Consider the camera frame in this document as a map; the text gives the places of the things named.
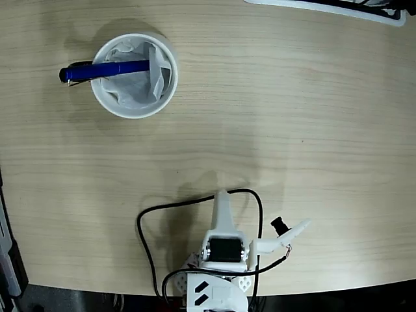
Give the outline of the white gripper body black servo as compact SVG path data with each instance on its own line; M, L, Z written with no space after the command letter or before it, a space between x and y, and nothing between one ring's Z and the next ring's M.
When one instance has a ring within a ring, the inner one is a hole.
M210 229L204 236L199 268L225 272L249 272L259 266L259 256L238 230Z

